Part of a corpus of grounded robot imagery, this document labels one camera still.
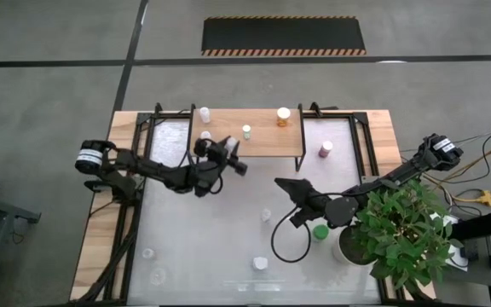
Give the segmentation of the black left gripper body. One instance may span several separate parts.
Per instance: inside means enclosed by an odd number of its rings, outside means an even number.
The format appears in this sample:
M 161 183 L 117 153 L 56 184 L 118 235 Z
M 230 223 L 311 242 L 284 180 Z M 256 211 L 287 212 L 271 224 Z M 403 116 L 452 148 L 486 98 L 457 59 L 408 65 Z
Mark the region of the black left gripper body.
M 228 153 L 221 154 L 217 142 L 211 139 L 198 138 L 194 144 L 194 153 L 199 158 L 206 158 L 206 161 L 195 163 L 195 175 L 212 170 L 223 171 L 228 163 Z

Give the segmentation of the green bottle with green cap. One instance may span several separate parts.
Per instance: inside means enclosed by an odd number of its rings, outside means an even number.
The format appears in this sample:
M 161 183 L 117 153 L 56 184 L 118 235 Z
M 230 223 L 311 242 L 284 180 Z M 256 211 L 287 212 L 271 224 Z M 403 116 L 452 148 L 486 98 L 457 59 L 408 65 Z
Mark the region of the green bottle with green cap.
M 325 224 L 318 224 L 311 231 L 313 240 L 316 242 L 324 241 L 330 234 L 330 229 Z

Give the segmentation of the white power adapter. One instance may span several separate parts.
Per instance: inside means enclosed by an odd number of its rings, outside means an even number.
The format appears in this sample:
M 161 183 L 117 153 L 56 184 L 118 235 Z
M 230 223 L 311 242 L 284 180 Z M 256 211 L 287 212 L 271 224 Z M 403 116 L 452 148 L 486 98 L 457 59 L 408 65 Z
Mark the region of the white power adapter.
M 463 254 L 465 245 L 461 239 L 454 237 L 458 222 L 458 218 L 451 215 L 432 213 L 428 216 L 424 257 L 431 268 L 442 270 L 451 266 L 468 270 L 470 261 Z

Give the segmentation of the black hazard-striped floor mat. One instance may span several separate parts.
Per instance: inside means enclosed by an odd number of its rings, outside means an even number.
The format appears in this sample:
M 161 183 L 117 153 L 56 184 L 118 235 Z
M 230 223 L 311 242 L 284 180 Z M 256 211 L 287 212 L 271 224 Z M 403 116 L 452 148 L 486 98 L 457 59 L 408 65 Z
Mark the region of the black hazard-striped floor mat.
M 227 15 L 204 20 L 210 57 L 358 56 L 367 53 L 353 15 Z

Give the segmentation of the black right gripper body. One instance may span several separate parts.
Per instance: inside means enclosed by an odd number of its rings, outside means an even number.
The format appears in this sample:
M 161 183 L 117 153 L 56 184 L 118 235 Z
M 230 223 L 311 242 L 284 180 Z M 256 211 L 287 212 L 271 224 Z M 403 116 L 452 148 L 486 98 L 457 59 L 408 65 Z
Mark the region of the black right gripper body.
M 297 214 L 301 217 L 323 217 L 329 197 L 325 194 L 310 193 L 297 203 Z

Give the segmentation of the wooden shelf with black legs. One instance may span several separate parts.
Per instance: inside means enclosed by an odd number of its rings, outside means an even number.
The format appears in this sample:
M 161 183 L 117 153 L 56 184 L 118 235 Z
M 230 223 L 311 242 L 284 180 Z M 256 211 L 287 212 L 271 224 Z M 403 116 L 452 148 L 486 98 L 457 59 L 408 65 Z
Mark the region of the wooden shelf with black legs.
M 199 109 L 191 112 L 188 146 L 194 148 L 202 131 L 209 131 L 211 138 L 221 141 L 227 136 L 240 142 L 239 157 L 278 157 L 295 159 L 295 170 L 299 171 L 305 154 L 306 144 L 303 124 L 303 107 L 291 108 L 287 126 L 277 125 L 276 108 L 211 108 L 211 122 L 202 122 Z M 242 126 L 251 127 L 251 138 L 243 137 Z

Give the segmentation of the potted green plant white pot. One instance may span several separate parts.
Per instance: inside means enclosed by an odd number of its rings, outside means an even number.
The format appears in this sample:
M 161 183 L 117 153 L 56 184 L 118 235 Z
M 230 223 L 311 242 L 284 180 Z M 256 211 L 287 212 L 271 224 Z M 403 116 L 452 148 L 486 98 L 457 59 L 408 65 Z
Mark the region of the potted green plant white pot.
M 345 264 L 367 266 L 375 279 L 389 278 L 396 289 L 422 296 L 441 281 L 447 261 L 463 247 L 432 188 L 411 180 L 398 189 L 371 191 L 367 204 L 342 228 L 333 255 Z

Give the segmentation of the black metal table frame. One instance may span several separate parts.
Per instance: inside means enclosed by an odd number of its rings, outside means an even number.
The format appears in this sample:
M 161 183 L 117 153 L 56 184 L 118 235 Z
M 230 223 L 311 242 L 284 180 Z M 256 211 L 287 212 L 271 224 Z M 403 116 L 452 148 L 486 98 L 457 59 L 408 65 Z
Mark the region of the black metal table frame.
M 312 103 L 303 111 L 306 119 L 347 119 L 352 142 L 359 154 L 359 173 L 366 176 L 387 174 L 401 162 L 399 148 L 388 110 L 338 110 Z M 188 110 L 118 111 L 113 115 L 111 142 L 145 155 L 151 148 L 154 125 L 162 120 L 192 123 Z M 103 211 L 108 192 L 95 194 L 69 301 L 63 307 L 121 307 L 126 305 L 136 248 L 133 241 L 139 229 L 142 202 L 112 203 Z

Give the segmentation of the clear round plastic lid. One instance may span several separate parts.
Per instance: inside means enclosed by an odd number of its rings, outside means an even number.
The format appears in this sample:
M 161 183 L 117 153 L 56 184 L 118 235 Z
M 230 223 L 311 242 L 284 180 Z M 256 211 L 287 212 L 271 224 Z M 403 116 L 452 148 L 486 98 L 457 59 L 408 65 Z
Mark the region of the clear round plastic lid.
M 157 267 L 153 269 L 150 275 L 150 282 L 158 287 L 165 283 L 166 280 L 166 271 L 163 268 Z

